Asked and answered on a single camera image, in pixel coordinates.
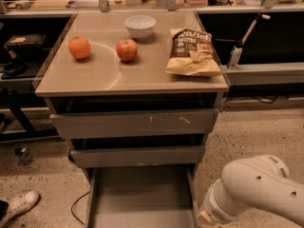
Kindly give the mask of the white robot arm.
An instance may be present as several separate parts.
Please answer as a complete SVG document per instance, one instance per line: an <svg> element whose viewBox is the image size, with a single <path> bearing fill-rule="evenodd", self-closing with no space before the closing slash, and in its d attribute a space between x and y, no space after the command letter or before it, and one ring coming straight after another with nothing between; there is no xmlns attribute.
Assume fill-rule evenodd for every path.
<svg viewBox="0 0 304 228"><path fill-rule="evenodd" d="M289 179L286 164L272 155L227 163L197 212L199 224L227 224L250 208L304 226L304 185Z"/></svg>

